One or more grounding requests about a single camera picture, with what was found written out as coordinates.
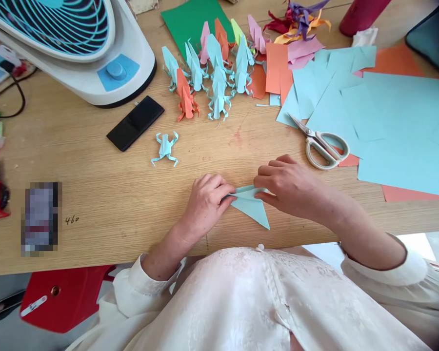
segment wooden table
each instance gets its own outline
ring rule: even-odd
[[[312,4],[314,0],[301,0]],[[351,39],[338,31],[349,0],[332,0],[323,18],[332,22],[328,33],[318,29],[318,38],[328,48],[349,46]],[[181,0],[163,0],[161,10]],[[248,33],[250,13],[263,26],[267,11],[283,15],[281,0],[241,0],[232,5],[221,1],[228,18],[234,18]],[[376,22],[377,45],[391,46],[437,6],[437,1],[394,0]],[[134,107],[130,102],[102,110],[39,73],[23,83],[28,105],[25,112],[6,120],[5,146],[0,153],[2,180],[11,189],[8,210],[0,220],[0,274],[95,266],[134,261],[156,245],[180,217],[193,180],[205,173],[221,173],[236,187],[252,184],[257,168],[277,156],[290,153],[332,186],[356,198],[386,231],[395,234],[439,231],[439,201],[386,203],[379,185],[357,181],[356,167],[324,172],[312,168],[304,154],[304,138],[275,118],[279,108],[256,107],[258,100],[236,95],[229,118],[218,126],[207,119],[208,100],[198,94],[201,118],[176,122],[178,97],[167,89],[170,78],[162,71],[161,46],[178,50],[159,10],[139,15],[138,22],[158,60],[158,71],[149,88],[137,98],[150,95],[166,110],[164,115],[127,152],[121,153],[106,134]],[[20,99],[9,92],[0,109],[11,112]],[[163,159],[156,167],[158,132],[180,138],[173,148],[173,162]],[[30,182],[62,182],[62,231],[58,251],[26,258],[20,253],[20,214],[24,189]],[[265,205],[271,230],[231,208],[217,226],[190,254],[207,254],[232,246],[267,248],[328,242],[337,238],[316,223],[293,218]],[[67,224],[73,215],[79,221]]]

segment white dress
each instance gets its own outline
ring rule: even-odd
[[[145,255],[117,274],[96,325],[68,350],[288,351],[291,332],[305,351],[417,351],[439,342],[439,272],[417,253],[384,272],[346,258],[344,276],[315,257],[231,248],[189,269],[183,261],[165,282],[145,274]]]

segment red bottle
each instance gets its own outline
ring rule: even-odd
[[[340,23],[340,32],[352,37],[356,32],[368,29],[391,0],[355,0]]]

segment finger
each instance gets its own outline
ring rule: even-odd
[[[272,167],[284,167],[284,166],[287,165],[287,163],[285,163],[285,162],[283,162],[283,161],[271,160],[271,161],[268,163],[268,165],[269,165],[269,166],[272,166]]]
[[[277,157],[277,161],[281,161],[284,163],[297,163],[291,156],[289,156],[289,154]]]
[[[263,202],[272,205],[273,207],[278,206],[278,198],[275,195],[264,193],[264,192],[258,192],[255,194],[255,198],[260,199]]]
[[[272,166],[260,166],[259,167],[259,175],[261,176],[272,176],[274,175],[278,169]]]
[[[271,177],[267,175],[258,175],[254,178],[254,187],[256,188],[267,188],[269,189],[270,185],[272,184]]]
[[[226,199],[224,199],[221,204],[219,204],[218,207],[218,213],[219,215],[222,215],[224,211],[231,205],[233,201],[237,200],[237,197],[235,196],[228,196]]]
[[[206,182],[206,185],[211,189],[216,189],[218,186],[220,186],[221,182],[225,184],[226,180],[224,180],[220,175],[214,175]]]
[[[225,197],[229,193],[232,193],[234,190],[235,190],[234,187],[232,185],[229,185],[229,184],[223,184],[223,185],[218,186],[213,191],[215,198],[218,199],[217,203],[220,203],[220,201],[223,197]]]
[[[203,177],[200,178],[199,185],[205,185],[207,181],[210,180],[211,174],[207,173]]]

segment fan grille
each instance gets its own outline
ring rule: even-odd
[[[0,19],[30,40],[75,56],[98,52],[109,35],[103,0],[0,0]]]

